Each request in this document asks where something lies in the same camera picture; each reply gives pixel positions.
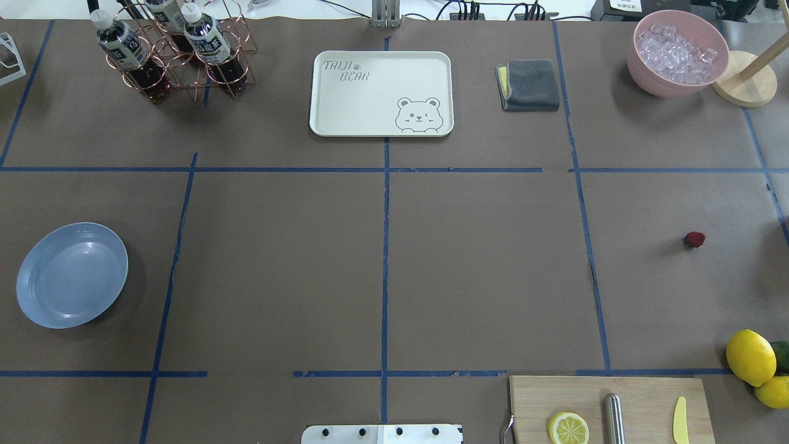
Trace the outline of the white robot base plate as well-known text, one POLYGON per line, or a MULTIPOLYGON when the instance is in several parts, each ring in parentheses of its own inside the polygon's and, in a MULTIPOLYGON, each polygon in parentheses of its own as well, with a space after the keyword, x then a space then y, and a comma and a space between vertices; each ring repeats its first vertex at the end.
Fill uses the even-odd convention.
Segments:
POLYGON ((463 443, 456 424, 313 425, 305 428, 301 443, 463 443))

